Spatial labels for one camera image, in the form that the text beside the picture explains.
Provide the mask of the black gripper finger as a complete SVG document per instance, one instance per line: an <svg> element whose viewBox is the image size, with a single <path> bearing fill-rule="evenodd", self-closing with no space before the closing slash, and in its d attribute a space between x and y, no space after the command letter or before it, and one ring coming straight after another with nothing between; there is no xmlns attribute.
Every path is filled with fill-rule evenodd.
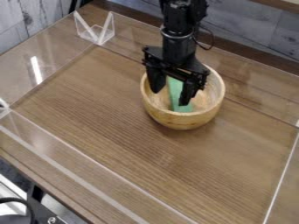
<svg viewBox="0 0 299 224"><path fill-rule="evenodd" d="M148 66L146 68L150 88L155 94L160 92L166 85L166 74L160 68Z"/></svg>
<svg viewBox="0 0 299 224"><path fill-rule="evenodd" d="M191 98L196 95L198 90L196 80L188 79L182 85L182 95L179 99L180 106L187 106L190 104Z"/></svg>

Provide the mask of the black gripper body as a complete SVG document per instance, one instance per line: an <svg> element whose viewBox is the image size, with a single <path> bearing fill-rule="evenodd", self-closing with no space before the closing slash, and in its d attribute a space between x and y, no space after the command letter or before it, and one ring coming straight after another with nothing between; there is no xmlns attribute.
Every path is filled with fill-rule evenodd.
<svg viewBox="0 0 299 224"><path fill-rule="evenodd" d="M147 45L143 48L146 67L156 67L167 76L186 82L195 79L199 90L206 88L211 70L196 59L196 44L192 32L187 35L175 35L162 30L163 45Z"/></svg>

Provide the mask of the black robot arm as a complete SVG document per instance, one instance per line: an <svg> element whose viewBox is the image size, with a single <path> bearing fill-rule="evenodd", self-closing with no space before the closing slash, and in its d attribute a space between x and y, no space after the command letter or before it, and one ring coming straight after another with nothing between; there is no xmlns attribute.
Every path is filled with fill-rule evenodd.
<svg viewBox="0 0 299 224"><path fill-rule="evenodd" d="M207 0L159 0L163 44L143 47L150 87L158 94L166 77L182 82L179 105L186 106L199 90L206 88L211 70L196 58L196 35L207 16Z"/></svg>

